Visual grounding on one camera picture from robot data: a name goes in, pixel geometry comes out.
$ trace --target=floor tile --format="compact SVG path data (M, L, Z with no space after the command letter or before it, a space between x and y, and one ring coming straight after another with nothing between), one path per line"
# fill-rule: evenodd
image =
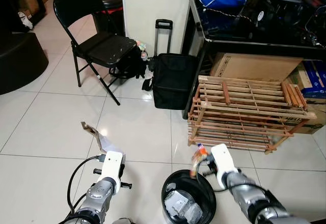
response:
M81 121L96 125L104 97L40 93L2 153L86 158L92 136Z
M93 20L93 16L89 15L85 24L83 25L83 28L85 29L91 29L91 30L96 30L95 23Z
M79 69L81 69L84 65L86 65L86 61L78 58ZM111 81L111 76L107 75L108 68L95 64L94 67L104 78L106 83ZM79 75L81 87L78 87L77 84L76 69L73 56L64 55L41 91L49 93L106 96L107 91L105 87L102 85L90 67L87 67ZM116 96L119 97L119 94L115 93L117 92L117 84L118 81L114 83L110 89Z
M171 163L170 111L156 109L152 100L107 98L97 130L132 161ZM99 152L93 141L90 155Z
M80 29L71 29L72 35L77 35ZM70 38L63 27L48 27L36 25L34 32L46 53L64 54L70 46Z
M178 170L189 170L189 167L190 165L187 164L172 164L172 172ZM203 166L203 168L204 171L208 169L206 166ZM257 184L259 184L259 180L255 172L255 169L242 168L242 171L244 174L246 174L246 176L252 178ZM208 176L206 179L211 184L213 189L219 189L216 178L213 175ZM216 213L211 223L250 224L250 222L246 219L244 214L241 212L240 207L236 204L233 196L229 191L215 193L215 196L216 196Z
M53 12L53 0L47 0L45 5L46 13L51 13Z
M75 23L71 25L71 27L74 27L75 29L81 29L82 26L86 23L88 19L88 16L82 17L79 20L77 20ZM56 17L55 13L53 11L47 13L43 19L41 19L40 22L37 23L37 26L47 26L47 27L60 27L63 28L60 24L58 18Z
M86 164L76 197L85 193L98 175L94 168L102 168L99 162ZM132 183L132 189L122 188L113 196L105 223L112 223L121 217L131 218L135 223L165 223L161 190L166 178L171 174L171 164L127 162L121 181Z
M49 60L49 64L46 67L45 71L33 80L31 83L27 84L26 86L18 89L19 91L28 91L28 92L38 92L43 87L46 80L49 78L57 64L62 58L62 54L47 54L47 59Z
M28 92L0 95L0 151L36 95Z
M316 131L312 136L326 157L326 125Z
M145 79L150 79L153 76L153 72L146 70L145 78L141 76L136 79L136 77L130 78L128 80L123 80L124 83L121 84L119 89L121 89L122 98L138 98L138 99L153 99L153 91L142 90L142 86Z
M326 159L309 134L295 134L276 151L265 155L251 151L256 168L326 171Z
M3 223L44 224L62 221L68 211L67 185L76 159L0 155L0 216ZM75 194L80 173L72 182Z
M326 172L257 169L257 174L291 214L308 221L326 218Z
M188 146L188 124L184 120L180 110L171 111L171 134L172 134L172 162L191 163L191 158L197 150L196 145ZM234 164L237 167L254 167L248 150L229 149Z

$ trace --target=silver robot arm segment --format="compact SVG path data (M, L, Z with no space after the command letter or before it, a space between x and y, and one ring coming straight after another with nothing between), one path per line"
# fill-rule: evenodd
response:
M309 224L304 219L291 216L270 191L255 187L255 181L234 167L225 144L212 147L211 156L218 170L216 179L222 189L228 188L241 211L252 224Z
M124 167L123 163L123 154L121 152L107 152L102 169L94 170L94 173L101 174L97 183L87 190L86 199L76 213L71 216L72 220L68 223L104 223L112 196L118 193L121 186L131 188L131 184L120 182L121 167Z

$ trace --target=black bucket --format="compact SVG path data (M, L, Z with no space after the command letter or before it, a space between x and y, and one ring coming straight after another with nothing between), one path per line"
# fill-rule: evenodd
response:
M200 206L203 215L198 224L209 224L212 221L216 211L215 193L209 182L202 175L198 174L198 177L200 178L201 185L196 179L190 178L189 170L180 170L170 175L165 181L161 193L161 200L164 214L171 223L187 224L186 220L180 219L177 216L171 216L166 210L164 200L174 190L188 192Z

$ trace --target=black trash can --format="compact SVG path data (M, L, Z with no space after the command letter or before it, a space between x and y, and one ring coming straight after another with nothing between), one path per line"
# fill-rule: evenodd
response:
M166 210L164 200L171 191L183 190L189 193L200 206L203 215L198 224L209 224L216 211L216 198L209 182L200 174L201 185L196 179L190 178L189 170L180 170L170 175L165 181L161 193L163 212L165 217L173 224L187 224L187 221L177 216L171 216Z
M119 35L125 36L124 31L124 20L123 20L123 4L122 0L102 0L107 12L110 14L111 19L114 21L116 27L118 28ZM96 27L96 31L112 32L112 26L107 26L107 20L105 12L99 12L93 14L93 19Z

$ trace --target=black bag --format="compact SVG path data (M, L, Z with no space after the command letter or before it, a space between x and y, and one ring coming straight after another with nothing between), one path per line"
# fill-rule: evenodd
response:
M161 53L155 63L152 84L143 83L143 90L153 87L156 108L184 109L193 84L197 58L190 55Z
M141 51L139 48L134 48L127 56L123 57L117 63L119 73L110 73L112 76L129 79L134 76L138 79L139 76L145 78L146 63L141 58Z

